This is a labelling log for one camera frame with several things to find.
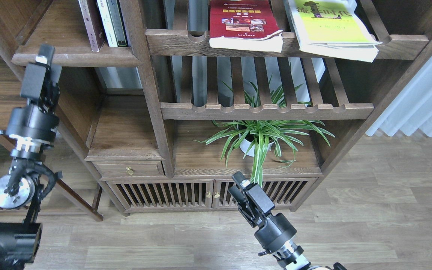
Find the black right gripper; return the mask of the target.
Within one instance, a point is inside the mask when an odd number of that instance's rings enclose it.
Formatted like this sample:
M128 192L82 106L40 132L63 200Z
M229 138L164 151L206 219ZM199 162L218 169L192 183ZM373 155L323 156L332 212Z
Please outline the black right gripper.
M277 261L297 261L302 248L293 241L297 230L282 214L271 214L275 204L265 191L257 184L246 179L237 171L232 176L235 186L229 192L238 204L238 210L254 228L254 233L263 251L258 256L271 254Z

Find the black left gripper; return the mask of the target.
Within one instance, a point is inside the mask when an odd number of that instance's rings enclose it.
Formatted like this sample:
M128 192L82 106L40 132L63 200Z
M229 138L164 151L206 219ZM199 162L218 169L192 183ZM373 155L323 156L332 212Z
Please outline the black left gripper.
M42 44L35 63L29 63L22 81L24 108L14 108L6 135L16 140L10 156L41 160L42 152L54 147L59 118L54 113L60 91L56 84L56 65L52 65L55 47Z

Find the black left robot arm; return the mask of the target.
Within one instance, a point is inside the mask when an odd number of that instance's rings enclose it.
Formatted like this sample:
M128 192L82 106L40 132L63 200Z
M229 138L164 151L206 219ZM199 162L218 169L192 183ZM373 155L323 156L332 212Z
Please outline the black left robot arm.
M0 178L0 270L22 270L35 259L42 225L36 222L42 200L62 177L43 164L42 153L54 146L59 118L61 66L55 48L43 44L26 67L21 96L24 107L12 110L6 134L16 140L9 173Z

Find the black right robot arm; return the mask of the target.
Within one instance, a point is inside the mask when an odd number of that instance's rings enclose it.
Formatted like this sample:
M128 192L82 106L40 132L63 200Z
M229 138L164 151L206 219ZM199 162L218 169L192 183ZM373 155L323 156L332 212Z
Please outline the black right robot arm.
M295 243L297 230L283 215L271 213L275 208L273 200L263 188L248 180L240 171L232 176L235 185L229 192L238 205L238 210L253 228L263 251L259 256L272 255L284 270L345 270L339 262L332 267L312 265L303 255L303 248Z

